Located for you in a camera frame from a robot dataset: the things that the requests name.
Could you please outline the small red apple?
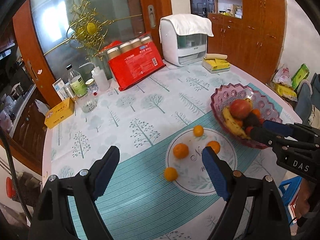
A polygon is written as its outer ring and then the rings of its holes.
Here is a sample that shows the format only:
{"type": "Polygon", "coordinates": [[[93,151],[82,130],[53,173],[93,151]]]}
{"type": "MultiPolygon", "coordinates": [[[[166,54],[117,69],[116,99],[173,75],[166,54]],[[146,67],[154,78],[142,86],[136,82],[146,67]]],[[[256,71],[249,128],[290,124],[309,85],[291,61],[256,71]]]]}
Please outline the small red apple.
{"type": "Polygon", "coordinates": [[[247,134],[247,136],[250,137],[250,132],[251,132],[252,129],[253,129],[253,126],[246,127],[245,133],[247,134]]]}

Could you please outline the dark avocado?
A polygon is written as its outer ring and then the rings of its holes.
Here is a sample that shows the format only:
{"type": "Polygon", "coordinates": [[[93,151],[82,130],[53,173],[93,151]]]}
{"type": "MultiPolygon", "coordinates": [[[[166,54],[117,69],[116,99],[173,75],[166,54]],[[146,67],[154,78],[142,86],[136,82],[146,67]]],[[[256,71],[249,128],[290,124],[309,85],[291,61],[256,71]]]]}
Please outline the dark avocado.
{"type": "Polygon", "coordinates": [[[249,113],[249,115],[244,118],[243,120],[243,127],[260,127],[260,119],[254,114],[254,113],[249,113]]]}

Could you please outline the orange tangerine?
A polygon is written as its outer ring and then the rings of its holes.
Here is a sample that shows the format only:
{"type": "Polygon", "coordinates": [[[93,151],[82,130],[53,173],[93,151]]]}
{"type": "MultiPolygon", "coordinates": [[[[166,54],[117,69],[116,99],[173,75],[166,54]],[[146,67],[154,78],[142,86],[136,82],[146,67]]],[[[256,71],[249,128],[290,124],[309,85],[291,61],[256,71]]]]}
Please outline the orange tangerine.
{"type": "Polygon", "coordinates": [[[173,148],[173,155],[177,159],[184,159],[189,155],[189,148],[186,144],[179,143],[173,148]]]}
{"type": "Polygon", "coordinates": [[[193,127],[193,134],[195,137],[202,137],[204,134],[204,128],[201,125],[196,125],[193,127]]]}
{"type": "Polygon", "coordinates": [[[253,109],[251,111],[251,113],[253,113],[258,119],[261,118],[261,113],[260,113],[259,109],[253,109]]]}
{"type": "Polygon", "coordinates": [[[218,154],[220,152],[221,146],[218,141],[210,141],[207,143],[207,147],[211,147],[212,150],[218,154]]]}
{"type": "Polygon", "coordinates": [[[178,172],[175,168],[173,167],[167,167],[164,170],[164,178],[167,181],[175,181],[178,178],[178,172]]]}

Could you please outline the red yellow apple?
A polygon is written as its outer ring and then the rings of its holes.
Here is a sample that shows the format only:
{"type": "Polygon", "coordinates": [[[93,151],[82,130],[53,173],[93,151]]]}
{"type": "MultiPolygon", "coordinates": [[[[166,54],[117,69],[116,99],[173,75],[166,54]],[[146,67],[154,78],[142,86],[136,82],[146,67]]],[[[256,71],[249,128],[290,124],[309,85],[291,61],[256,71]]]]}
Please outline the red yellow apple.
{"type": "Polygon", "coordinates": [[[232,117],[239,120],[246,118],[251,110],[249,103],[244,99],[236,99],[229,106],[232,117]]]}

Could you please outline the yellow spotted banana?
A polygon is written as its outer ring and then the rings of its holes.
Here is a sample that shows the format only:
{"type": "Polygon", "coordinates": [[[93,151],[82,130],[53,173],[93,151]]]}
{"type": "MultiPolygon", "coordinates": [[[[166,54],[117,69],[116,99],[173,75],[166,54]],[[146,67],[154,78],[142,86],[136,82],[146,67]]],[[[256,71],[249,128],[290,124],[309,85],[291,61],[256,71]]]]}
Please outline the yellow spotted banana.
{"type": "Polygon", "coordinates": [[[234,136],[240,137],[241,139],[249,139],[249,136],[247,136],[244,130],[236,123],[235,119],[232,117],[228,106],[223,108],[222,115],[225,121],[225,126],[234,136]]]}

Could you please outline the pink glass fruit bowl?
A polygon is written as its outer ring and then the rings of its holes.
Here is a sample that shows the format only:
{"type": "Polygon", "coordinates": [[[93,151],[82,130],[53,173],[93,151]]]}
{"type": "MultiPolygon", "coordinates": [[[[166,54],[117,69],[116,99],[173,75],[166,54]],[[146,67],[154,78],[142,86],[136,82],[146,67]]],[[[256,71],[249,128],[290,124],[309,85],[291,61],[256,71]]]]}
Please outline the pink glass fruit bowl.
{"type": "Polygon", "coordinates": [[[249,132],[264,121],[282,123],[282,108],[256,88],[240,83],[221,85],[211,96],[213,115],[221,127],[243,145],[265,149],[266,145],[253,140],[249,132]]]}

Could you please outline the yellow cardboard box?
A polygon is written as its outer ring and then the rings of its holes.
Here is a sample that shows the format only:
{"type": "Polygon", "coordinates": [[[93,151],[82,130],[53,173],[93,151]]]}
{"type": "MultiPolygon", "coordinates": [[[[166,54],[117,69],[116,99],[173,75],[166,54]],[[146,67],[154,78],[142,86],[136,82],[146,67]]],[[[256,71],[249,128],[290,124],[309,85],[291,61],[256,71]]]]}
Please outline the yellow cardboard box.
{"type": "Polygon", "coordinates": [[[61,123],[63,120],[66,120],[68,117],[73,115],[74,108],[75,104],[71,98],[63,100],[46,113],[44,124],[49,129],[52,129],[53,127],[61,123]]]}

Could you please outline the clear glass cup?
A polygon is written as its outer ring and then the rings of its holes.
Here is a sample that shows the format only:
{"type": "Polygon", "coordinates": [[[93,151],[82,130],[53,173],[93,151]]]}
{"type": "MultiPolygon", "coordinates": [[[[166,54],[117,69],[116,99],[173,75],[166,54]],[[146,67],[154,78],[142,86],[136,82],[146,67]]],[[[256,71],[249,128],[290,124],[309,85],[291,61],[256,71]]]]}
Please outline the clear glass cup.
{"type": "Polygon", "coordinates": [[[97,106],[97,100],[90,91],[88,91],[85,95],[78,97],[76,103],[84,113],[93,111],[93,109],[95,109],[97,106]]]}

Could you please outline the orange tangerine bottom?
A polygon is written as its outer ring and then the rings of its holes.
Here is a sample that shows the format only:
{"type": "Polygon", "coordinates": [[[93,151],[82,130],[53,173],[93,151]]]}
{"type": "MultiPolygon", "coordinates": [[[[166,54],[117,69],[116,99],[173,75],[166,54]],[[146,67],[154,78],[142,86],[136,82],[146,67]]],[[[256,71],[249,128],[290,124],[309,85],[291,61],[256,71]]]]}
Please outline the orange tangerine bottom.
{"type": "Polygon", "coordinates": [[[164,170],[164,178],[167,181],[175,181],[178,178],[178,172],[175,168],[173,167],[167,167],[164,170]]]}

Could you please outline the orange tangerine top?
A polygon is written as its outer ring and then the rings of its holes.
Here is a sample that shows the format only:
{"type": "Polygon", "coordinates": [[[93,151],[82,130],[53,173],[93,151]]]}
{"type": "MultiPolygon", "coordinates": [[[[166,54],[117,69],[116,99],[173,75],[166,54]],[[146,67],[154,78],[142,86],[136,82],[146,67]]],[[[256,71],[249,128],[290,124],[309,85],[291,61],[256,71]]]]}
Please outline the orange tangerine top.
{"type": "Polygon", "coordinates": [[[204,134],[204,128],[201,125],[196,125],[193,127],[193,134],[195,137],[202,137],[204,134]]]}

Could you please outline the tree pattern tablecloth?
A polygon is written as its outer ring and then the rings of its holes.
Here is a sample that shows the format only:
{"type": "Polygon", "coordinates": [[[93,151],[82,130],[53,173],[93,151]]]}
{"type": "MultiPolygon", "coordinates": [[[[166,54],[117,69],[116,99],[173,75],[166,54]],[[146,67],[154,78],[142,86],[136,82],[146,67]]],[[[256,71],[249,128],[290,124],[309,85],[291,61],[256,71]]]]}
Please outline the tree pattern tablecloth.
{"type": "Polygon", "coordinates": [[[139,84],[120,91],[116,82],[98,95],[95,109],[72,116],[47,131],[42,179],[76,175],[101,159],[111,146],[120,162],[96,206],[114,239],[207,239],[223,210],[201,162],[209,141],[221,145],[220,158],[248,177],[271,176],[277,184],[285,170],[276,165],[270,149],[249,148],[231,138],[215,120],[211,96],[221,85],[248,85],[282,108],[284,123],[299,116],[277,94],[236,67],[210,74],[199,64],[167,64],[139,84]],[[195,137],[193,127],[204,128],[195,137]],[[177,159],[175,145],[189,155],[177,159]],[[164,170],[178,172],[175,181],[164,170]]]}

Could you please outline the small glass jar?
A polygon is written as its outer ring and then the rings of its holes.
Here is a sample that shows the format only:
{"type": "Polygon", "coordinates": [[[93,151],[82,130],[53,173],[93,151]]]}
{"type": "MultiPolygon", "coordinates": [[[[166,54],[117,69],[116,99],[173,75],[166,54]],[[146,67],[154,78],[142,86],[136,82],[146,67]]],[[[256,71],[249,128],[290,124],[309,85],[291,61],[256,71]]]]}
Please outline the small glass jar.
{"type": "Polygon", "coordinates": [[[95,80],[93,78],[87,80],[85,82],[85,85],[89,88],[89,90],[91,91],[91,93],[96,93],[98,91],[98,86],[95,82],[95,80]]]}

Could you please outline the yellow tissue pack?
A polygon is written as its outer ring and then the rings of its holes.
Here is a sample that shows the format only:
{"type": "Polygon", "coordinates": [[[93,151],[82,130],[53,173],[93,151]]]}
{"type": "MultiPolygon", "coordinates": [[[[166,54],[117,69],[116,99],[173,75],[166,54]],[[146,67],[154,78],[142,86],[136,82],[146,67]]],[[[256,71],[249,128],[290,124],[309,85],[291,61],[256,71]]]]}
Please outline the yellow tissue pack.
{"type": "Polygon", "coordinates": [[[230,69],[230,63],[221,59],[204,59],[202,66],[210,73],[226,72],[230,69]]]}

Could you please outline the green label bottle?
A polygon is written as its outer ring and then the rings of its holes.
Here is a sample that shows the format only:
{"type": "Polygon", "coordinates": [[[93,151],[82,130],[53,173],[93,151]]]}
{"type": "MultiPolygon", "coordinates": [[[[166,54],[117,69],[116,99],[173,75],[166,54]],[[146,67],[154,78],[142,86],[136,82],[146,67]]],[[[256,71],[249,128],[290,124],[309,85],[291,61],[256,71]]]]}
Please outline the green label bottle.
{"type": "Polygon", "coordinates": [[[77,97],[83,97],[87,94],[87,86],[85,85],[81,74],[74,70],[72,65],[66,67],[68,70],[68,81],[77,97]]]}

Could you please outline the small white box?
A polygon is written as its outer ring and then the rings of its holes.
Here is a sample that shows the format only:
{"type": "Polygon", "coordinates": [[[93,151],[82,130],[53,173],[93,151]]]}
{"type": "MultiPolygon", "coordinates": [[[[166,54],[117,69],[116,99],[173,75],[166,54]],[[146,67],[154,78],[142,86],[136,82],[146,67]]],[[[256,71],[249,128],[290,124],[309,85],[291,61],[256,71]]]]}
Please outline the small white box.
{"type": "Polygon", "coordinates": [[[64,89],[65,83],[61,78],[59,78],[57,81],[53,83],[53,88],[57,92],[58,96],[62,101],[68,98],[68,95],[64,89]]]}

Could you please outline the white squeeze bottle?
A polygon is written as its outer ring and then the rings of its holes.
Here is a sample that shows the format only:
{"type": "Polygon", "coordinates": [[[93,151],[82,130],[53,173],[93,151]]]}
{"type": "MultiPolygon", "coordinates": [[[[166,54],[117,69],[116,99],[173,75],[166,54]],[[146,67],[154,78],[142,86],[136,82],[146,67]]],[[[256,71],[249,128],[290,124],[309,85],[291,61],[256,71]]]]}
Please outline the white squeeze bottle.
{"type": "Polygon", "coordinates": [[[91,71],[92,77],[101,92],[107,91],[110,88],[110,83],[105,75],[105,72],[98,66],[91,71]]]}

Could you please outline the cream paper roll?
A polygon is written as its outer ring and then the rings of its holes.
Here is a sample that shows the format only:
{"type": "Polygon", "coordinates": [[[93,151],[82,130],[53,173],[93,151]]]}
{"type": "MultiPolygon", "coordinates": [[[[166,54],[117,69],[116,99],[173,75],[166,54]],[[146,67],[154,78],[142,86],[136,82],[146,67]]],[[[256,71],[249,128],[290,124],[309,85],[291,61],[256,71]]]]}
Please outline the cream paper roll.
{"type": "Polygon", "coordinates": [[[204,59],[206,59],[206,60],[213,60],[213,59],[226,60],[227,59],[227,55],[207,53],[205,55],[204,59]]]}

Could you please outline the red snack package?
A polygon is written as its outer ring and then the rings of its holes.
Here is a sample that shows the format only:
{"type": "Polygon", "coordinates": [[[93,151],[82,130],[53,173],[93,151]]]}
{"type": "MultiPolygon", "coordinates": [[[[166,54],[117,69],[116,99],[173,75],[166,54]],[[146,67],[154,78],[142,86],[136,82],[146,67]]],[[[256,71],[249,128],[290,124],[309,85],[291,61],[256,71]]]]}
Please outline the red snack package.
{"type": "Polygon", "coordinates": [[[154,42],[122,53],[110,59],[108,64],[120,91],[139,83],[165,65],[154,42]]]}

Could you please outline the white appliance with cloth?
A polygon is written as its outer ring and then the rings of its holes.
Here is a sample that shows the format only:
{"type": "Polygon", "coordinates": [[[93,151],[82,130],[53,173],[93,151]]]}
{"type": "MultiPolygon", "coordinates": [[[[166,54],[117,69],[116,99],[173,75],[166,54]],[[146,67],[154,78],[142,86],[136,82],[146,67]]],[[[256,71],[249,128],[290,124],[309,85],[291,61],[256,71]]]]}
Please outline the white appliance with cloth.
{"type": "Polygon", "coordinates": [[[203,60],[212,22],[194,14],[175,14],[161,18],[159,36],[165,61],[183,67],[203,60]]]}

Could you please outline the gold ornament on door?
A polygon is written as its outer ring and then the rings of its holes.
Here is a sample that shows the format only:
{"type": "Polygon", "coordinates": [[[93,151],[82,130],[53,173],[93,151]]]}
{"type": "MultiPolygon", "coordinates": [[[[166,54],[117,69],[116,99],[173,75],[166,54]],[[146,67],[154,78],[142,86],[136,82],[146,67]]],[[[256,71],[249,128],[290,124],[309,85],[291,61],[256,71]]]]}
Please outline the gold ornament on door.
{"type": "Polygon", "coordinates": [[[99,53],[108,33],[108,26],[118,21],[140,17],[142,14],[130,15],[115,20],[109,20],[90,8],[89,0],[81,0],[79,5],[73,4],[71,14],[73,18],[66,30],[66,39],[44,53],[48,55],[63,44],[76,41],[80,44],[77,49],[85,48],[99,53]]]}

